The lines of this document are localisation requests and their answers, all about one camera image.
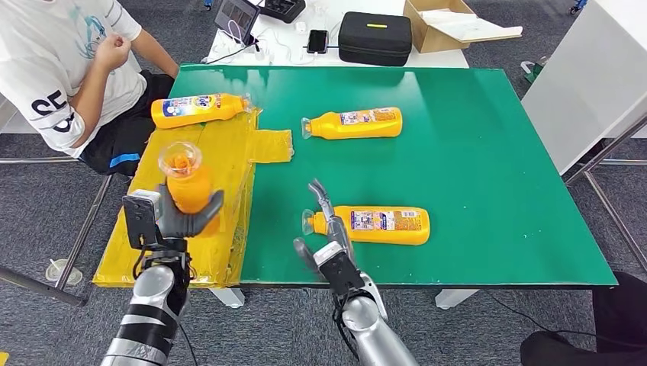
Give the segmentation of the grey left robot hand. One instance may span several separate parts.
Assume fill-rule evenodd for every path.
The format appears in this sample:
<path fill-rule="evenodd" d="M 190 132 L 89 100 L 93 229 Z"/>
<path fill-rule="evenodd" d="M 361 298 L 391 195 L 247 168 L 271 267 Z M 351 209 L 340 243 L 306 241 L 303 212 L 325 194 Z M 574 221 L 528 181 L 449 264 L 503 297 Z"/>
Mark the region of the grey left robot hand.
<path fill-rule="evenodd" d="M 159 231 L 164 238 L 188 238 L 202 233 L 218 215 L 224 205 L 224 191 L 215 191 L 204 208 L 197 213 L 183 213 L 175 205 L 165 184 L 157 186 L 160 194 L 161 216 L 157 220 Z"/>

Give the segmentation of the person's right hand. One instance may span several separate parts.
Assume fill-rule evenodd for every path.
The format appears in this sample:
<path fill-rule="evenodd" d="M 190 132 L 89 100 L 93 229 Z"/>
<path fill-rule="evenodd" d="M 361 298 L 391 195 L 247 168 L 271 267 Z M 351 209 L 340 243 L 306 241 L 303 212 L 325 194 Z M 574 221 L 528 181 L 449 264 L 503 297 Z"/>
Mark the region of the person's right hand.
<path fill-rule="evenodd" d="M 124 65 L 130 55 L 131 42 L 118 34 L 107 36 L 95 52 L 93 67 L 110 72 Z"/>

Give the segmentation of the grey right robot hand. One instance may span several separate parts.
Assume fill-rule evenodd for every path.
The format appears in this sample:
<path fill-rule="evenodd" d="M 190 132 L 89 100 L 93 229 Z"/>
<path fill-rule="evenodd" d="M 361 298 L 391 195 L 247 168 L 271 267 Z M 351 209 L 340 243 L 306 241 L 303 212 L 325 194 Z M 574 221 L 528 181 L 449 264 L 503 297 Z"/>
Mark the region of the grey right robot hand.
<path fill-rule="evenodd" d="M 326 235 L 329 242 L 337 241 L 342 249 L 346 252 L 352 264 L 356 264 L 352 242 L 349 238 L 346 226 L 341 217 L 334 212 L 333 205 L 325 187 L 315 178 L 308 184 L 308 189 L 316 196 L 317 202 L 322 209 L 324 222 L 326 224 Z M 298 256 L 304 261 L 306 266 L 314 271 L 315 274 L 322 277 L 320 270 L 315 262 L 314 254 L 311 252 L 305 241 L 301 237 L 293 240 L 293 246 Z"/>

